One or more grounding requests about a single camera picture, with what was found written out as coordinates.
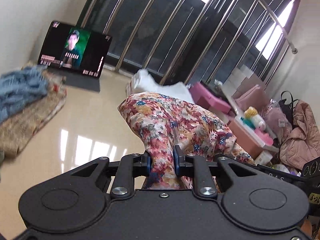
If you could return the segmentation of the pink plastic tray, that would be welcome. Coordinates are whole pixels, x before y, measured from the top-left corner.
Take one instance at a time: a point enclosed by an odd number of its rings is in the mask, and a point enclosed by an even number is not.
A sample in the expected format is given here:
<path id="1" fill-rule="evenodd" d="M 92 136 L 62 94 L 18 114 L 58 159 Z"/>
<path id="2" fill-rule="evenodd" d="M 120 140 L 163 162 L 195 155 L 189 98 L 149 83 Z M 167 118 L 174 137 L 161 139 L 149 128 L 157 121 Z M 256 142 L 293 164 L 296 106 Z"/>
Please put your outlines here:
<path id="1" fill-rule="evenodd" d="M 265 145 L 267 145 L 267 146 L 273 145 L 274 141 L 268 133 L 265 133 L 258 128 L 256 128 L 254 130 L 254 132 L 264 142 Z"/>

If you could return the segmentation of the tablet showing video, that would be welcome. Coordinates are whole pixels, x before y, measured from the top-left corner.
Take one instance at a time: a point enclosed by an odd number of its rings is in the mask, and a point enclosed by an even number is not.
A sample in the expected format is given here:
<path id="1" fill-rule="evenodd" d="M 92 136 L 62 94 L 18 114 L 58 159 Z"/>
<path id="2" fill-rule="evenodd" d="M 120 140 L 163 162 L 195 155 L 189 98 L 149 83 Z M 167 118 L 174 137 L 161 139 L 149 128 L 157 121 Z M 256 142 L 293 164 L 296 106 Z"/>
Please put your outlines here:
<path id="1" fill-rule="evenodd" d="M 66 85 L 99 93 L 111 41 L 111 36 L 52 21 L 37 62 L 64 76 Z"/>

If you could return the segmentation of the stacked white boxes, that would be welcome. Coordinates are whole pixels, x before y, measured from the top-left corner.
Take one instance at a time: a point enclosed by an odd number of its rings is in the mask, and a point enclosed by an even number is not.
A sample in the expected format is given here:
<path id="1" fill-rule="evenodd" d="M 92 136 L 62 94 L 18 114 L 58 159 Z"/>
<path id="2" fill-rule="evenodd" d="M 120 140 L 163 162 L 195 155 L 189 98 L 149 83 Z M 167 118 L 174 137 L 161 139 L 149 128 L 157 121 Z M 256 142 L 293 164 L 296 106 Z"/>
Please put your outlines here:
<path id="1" fill-rule="evenodd" d="M 256 85 L 260 85 L 260 79 L 246 65 L 232 70 L 227 80 L 223 83 L 223 91 L 236 99 Z"/>

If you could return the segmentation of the white flat board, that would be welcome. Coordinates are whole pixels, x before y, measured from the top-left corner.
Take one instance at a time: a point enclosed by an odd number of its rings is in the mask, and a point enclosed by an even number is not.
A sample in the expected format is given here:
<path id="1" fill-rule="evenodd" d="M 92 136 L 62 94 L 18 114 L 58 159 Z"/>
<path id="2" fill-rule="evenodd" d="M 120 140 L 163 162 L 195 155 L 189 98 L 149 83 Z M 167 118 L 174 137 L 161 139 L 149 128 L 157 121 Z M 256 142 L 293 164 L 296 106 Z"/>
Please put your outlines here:
<path id="1" fill-rule="evenodd" d="M 236 116 L 232 120 L 230 120 L 228 126 L 237 137 L 237 143 L 246 152 L 254 155 L 254 157 L 259 155 L 263 150 L 278 153 L 279 148 L 265 144 L 265 142 L 259 138 L 259 136 L 253 129 L 243 123 L 243 121 L 241 120 L 243 111 L 237 106 L 234 99 L 228 95 L 226 96 L 226 98 L 228 99 L 229 104 L 236 113 Z"/>

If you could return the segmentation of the magenta pink box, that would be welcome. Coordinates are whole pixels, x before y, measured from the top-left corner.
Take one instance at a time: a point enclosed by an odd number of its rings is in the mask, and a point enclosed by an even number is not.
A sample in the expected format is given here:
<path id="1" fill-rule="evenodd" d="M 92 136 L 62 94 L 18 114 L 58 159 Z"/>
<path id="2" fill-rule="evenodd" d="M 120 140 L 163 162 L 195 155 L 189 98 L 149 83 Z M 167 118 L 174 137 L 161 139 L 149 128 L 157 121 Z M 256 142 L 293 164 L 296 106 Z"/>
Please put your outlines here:
<path id="1" fill-rule="evenodd" d="M 229 103 L 215 96 L 202 83 L 197 82 L 189 88 L 193 101 L 204 109 L 215 109 L 228 114 L 231 110 Z"/>

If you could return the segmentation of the blue knitted garment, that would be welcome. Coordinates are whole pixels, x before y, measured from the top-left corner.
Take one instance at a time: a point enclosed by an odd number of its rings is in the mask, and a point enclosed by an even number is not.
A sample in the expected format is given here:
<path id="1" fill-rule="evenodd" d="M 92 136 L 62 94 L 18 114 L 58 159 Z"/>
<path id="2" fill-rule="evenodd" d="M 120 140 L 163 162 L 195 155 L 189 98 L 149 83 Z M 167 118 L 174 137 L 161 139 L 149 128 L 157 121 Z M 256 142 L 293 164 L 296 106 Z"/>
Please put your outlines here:
<path id="1" fill-rule="evenodd" d="M 22 111 L 48 93 L 44 67 L 27 66 L 1 75 L 1 122 Z"/>

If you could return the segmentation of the pink bag in plastic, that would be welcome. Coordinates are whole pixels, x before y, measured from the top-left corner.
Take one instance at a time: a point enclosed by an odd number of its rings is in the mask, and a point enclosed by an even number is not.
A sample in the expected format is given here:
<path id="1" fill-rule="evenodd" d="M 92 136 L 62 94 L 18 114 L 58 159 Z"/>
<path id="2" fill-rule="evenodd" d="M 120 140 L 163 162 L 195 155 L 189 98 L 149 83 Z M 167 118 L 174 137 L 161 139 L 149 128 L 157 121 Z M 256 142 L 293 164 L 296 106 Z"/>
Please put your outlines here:
<path id="1" fill-rule="evenodd" d="M 261 111 L 261 116 L 265 120 L 267 126 L 277 136 L 280 143 L 287 139 L 292 131 L 292 125 L 287 120 L 287 117 L 281 110 L 278 102 L 271 99 Z"/>

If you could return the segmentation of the white small carton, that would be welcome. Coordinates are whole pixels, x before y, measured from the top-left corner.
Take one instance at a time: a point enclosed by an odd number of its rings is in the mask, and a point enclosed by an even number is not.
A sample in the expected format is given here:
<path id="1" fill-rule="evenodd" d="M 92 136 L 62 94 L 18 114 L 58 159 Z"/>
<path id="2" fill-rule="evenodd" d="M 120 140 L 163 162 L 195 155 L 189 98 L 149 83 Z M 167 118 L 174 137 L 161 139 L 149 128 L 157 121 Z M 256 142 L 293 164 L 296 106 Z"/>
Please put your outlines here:
<path id="1" fill-rule="evenodd" d="M 257 165 L 267 165 L 273 158 L 273 155 L 268 151 L 262 151 L 255 159 Z"/>

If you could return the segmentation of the large salmon pink box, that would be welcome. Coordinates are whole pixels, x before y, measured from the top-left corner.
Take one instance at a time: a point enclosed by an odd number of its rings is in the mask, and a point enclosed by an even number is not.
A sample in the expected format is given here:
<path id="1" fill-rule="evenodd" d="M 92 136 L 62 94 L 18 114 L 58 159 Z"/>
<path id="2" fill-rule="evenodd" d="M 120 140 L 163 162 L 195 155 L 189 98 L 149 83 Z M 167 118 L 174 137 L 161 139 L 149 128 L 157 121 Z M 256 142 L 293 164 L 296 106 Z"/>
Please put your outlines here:
<path id="1" fill-rule="evenodd" d="M 253 159 L 256 159 L 263 151 L 265 144 L 255 134 L 253 129 L 244 124 L 238 117 L 230 121 L 228 127 L 236 136 L 237 144 L 239 144 Z"/>

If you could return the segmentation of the beige crochet garment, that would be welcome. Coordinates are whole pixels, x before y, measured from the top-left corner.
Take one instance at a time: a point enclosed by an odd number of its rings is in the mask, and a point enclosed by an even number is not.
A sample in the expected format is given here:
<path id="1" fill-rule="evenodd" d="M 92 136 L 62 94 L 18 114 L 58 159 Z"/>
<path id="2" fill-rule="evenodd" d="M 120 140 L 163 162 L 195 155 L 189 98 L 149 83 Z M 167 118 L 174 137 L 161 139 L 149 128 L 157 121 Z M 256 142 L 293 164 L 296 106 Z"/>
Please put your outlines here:
<path id="1" fill-rule="evenodd" d="M 65 105 L 65 77 L 51 73 L 47 67 L 42 75 L 48 80 L 48 93 L 22 111 L 1 122 L 1 160 L 21 153 L 32 137 Z"/>

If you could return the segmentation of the folded white cloth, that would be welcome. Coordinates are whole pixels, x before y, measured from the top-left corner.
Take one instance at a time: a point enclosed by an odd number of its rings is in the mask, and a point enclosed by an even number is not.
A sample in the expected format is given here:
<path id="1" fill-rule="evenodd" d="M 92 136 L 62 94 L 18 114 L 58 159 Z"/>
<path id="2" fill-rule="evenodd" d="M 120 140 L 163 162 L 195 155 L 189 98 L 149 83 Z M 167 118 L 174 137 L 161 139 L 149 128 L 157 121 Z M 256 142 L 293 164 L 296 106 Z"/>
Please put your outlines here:
<path id="1" fill-rule="evenodd" d="M 182 82 L 173 85 L 158 84 L 146 69 L 140 69 L 131 78 L 133 93 L 152 92 L 195 103 L 189 89 Z"/>

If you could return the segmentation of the pink upright cushion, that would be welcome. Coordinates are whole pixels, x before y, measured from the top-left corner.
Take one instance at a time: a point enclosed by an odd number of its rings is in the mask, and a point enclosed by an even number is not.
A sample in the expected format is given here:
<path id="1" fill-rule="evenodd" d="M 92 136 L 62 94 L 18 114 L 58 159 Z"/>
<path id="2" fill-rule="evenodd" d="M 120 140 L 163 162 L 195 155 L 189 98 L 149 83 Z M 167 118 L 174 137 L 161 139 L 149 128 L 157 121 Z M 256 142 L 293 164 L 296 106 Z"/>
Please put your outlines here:
<path id="1" fill-rule="evenodd" d="M 261 112 L 270 100 L 271 98 L 266 94 L 263 87 L 255 85 L 235 99 L 235 102 L 243 111 L 246 111 L 249 107 L 254 107 L 258 112 Z"/>

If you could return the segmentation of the floral patterned dress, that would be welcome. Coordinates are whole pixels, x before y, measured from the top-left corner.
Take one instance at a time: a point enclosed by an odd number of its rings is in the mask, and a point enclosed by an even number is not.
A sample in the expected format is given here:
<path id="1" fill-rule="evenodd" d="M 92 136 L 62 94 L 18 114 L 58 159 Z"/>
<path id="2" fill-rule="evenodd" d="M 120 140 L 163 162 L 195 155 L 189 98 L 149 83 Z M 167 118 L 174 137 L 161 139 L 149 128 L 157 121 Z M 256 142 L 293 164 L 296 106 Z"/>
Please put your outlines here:
<path id="1" fill-rule="evenodd" d="M 188 177 L 179 178 L 174 169 L 174 147 L 213 161 L 224 154 L 242 163 L 253 158 L 236 142 L 231 129 L 214 113 L 177 98 L 143 92 L 132 94 L 118 111 L 140 138 L 152 159 L 151 172 L 143 188 L 153 190 L 191 189 Z"/>

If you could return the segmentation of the pink padded jacket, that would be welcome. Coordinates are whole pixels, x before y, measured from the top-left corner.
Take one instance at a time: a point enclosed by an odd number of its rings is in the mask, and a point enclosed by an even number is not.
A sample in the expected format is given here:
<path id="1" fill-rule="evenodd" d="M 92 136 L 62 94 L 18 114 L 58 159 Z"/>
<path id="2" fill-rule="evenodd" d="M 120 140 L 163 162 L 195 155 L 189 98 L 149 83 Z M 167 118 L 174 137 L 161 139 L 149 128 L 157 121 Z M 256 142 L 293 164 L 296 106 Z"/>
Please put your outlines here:
<path id="1" fill-rule="evenodd" d="M 319 157 L 319 129 L 310 105 L 299 100 L 293 111 L 295 128 L 282 143 L 280 161 L 302 170 L 303 166 Z"/>

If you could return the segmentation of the yellow white plush toy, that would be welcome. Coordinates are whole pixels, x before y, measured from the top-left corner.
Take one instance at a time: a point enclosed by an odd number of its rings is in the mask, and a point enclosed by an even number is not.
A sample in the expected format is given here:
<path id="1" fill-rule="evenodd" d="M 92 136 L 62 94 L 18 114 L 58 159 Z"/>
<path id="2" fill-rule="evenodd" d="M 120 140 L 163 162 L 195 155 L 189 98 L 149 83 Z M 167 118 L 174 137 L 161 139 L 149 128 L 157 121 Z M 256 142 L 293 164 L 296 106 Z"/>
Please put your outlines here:
<path id="1" fill-rule="evenodd" d="M 260 131 L 264 131 L 266 129 L 266 123 L 264 119 L 254 107 L 250 106 L 247 110 L 245 110 L 244 117 L 253 124 L 255 129 L 259 129 Z"/>

